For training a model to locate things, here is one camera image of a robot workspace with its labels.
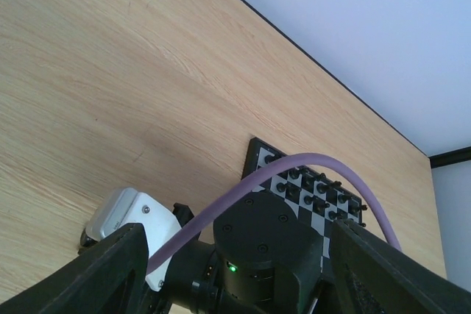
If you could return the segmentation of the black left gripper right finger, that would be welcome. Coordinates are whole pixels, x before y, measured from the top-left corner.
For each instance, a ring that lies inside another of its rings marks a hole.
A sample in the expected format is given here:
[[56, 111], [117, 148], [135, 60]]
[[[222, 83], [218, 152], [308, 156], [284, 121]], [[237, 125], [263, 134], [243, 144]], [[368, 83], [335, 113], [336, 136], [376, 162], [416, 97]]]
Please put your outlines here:
[[470, 312], [470, 292], [354, 221], [333, 223], [330, 261], [343, 313]]

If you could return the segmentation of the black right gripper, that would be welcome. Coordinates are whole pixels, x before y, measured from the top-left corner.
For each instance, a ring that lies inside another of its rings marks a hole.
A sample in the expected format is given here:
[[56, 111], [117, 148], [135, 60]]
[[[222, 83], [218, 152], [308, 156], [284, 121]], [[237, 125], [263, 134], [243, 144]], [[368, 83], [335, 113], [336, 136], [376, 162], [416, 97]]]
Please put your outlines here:
[[323, 238], [283, 200], [248, 193], [173, 255], [162, 297], [192, 313], [312, 313]]

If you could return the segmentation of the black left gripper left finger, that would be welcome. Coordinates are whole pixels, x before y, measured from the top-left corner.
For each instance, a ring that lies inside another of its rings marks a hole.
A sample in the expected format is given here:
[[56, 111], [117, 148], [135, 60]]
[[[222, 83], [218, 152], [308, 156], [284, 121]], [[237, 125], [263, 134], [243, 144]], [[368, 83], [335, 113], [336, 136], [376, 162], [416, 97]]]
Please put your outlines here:
[[148, 249], [144, 226], [126, 224], [1, 304], [2, 313], [137, 313]]

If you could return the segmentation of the black chess pawn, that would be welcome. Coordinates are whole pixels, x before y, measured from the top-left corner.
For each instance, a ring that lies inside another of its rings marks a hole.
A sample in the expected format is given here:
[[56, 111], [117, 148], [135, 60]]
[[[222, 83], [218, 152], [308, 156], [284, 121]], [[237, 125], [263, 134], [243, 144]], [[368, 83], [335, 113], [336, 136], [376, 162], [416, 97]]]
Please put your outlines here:
[[288, 193], [288, 184], [287, 183], [278, 183], [276, 185], [276, 190], [280, 195], [283, 195], [284, 197], [286, 197], [286, 195]]

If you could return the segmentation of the black chess rook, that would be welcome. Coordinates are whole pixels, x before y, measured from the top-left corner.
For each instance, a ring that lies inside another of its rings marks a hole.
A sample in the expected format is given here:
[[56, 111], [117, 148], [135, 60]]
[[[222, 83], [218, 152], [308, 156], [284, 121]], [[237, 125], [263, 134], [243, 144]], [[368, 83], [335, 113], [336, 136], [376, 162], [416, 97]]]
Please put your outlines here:
[[268, 165], [272, 162], [274, 162], [275, 160], [277, 160], [277, 156], [276, 155], [266, 155], [264, 157], [264, 162]]

